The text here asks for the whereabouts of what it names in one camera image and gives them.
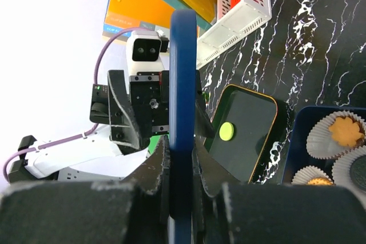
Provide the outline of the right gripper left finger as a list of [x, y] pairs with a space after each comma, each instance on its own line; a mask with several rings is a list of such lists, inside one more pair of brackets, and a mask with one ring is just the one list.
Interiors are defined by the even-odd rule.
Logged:
[[167, 243], [167, 136], [122, 181], [28, 181], [1, 197], [2, 243]]

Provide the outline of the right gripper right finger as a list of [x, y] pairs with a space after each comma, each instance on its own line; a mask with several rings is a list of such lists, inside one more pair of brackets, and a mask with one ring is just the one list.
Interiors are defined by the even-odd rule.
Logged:
[[193, 243], [364, 243], [365, 210], [335, 186], [243, 184], [192, 152]]

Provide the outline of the blue tin lid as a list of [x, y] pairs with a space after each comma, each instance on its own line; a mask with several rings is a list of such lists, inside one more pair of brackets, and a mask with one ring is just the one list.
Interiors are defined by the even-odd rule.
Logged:
[[197, 26], [193, 10], [171, 17], [169, 57], [169, 243], [190, 243]]

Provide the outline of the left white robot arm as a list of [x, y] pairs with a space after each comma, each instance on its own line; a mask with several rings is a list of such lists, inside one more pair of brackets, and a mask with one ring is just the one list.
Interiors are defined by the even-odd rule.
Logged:
[[31, 177], [46, 178], [62, 169], [102, 157], [128, 155], [150, 145], [155, 135], [170, 131], [170, 72], [145, 72], [132, 77], [134, 98], [126, 92], [122, 70], [108, 72], [108, 84], [93, 86], [107, 101], [104, 116], [88, 131], [69, 138], [31, 145], [19, 150], [13, 166], [24, 167]]

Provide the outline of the orange leaf cookie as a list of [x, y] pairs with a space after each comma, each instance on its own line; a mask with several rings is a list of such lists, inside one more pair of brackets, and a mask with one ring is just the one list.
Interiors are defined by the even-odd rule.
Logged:
[[361, 123], [351, 117], [336, 117], [328, 130], [332, 139], [344, 147], [356, 147], [365, 138]]

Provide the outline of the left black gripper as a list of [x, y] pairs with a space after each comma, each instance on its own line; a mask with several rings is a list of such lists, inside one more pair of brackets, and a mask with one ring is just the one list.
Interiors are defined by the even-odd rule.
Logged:
[[[108, 83], [93, 84], [89, 119], [110, 126], [110, 140], [129, 150], [148, 147], [152, 136], [169, 132], [169, 72], [139, 73], [125, 83], [123, 70], [109, 70]], [[200, 72], [196, 70], [194, 133], [214, 138], [206, 112]]]

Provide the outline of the orange dotted round cookie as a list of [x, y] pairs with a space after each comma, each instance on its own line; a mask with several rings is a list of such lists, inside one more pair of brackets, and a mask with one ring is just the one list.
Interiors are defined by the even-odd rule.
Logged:
[[313, 178], [307, 182], [307, 185], [333, 185], [333, 182], [328, 178]]

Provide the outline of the black sandwich cookie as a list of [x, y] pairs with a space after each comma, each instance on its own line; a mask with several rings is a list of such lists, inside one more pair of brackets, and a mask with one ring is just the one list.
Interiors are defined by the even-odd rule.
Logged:
[[349, 169], [349, 175], [352, 183], [361, 191], [365, 191], [365, 156], [356, 158]]

